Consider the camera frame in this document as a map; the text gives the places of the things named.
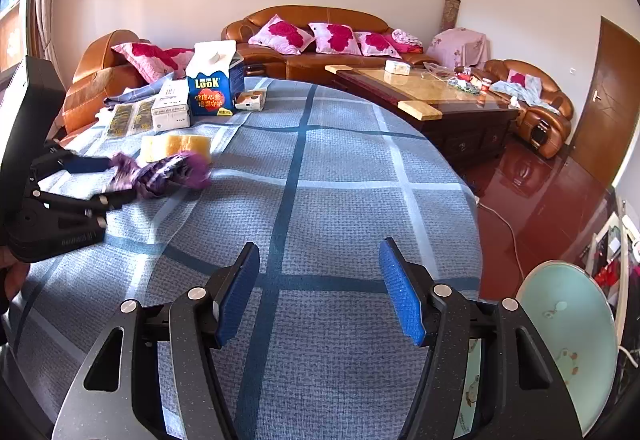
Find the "person's left hand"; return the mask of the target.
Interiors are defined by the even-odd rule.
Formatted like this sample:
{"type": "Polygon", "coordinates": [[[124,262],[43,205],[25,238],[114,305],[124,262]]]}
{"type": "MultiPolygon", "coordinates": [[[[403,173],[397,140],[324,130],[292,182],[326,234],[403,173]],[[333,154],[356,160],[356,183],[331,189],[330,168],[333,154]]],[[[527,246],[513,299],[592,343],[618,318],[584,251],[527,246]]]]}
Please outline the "person's left hand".
{"type": "Polygon", "coordinates": [[[27,276],[30,264],[16,259],[9,248],[1,247],[1,302],[9,303],[21,291],[27,276]]]}

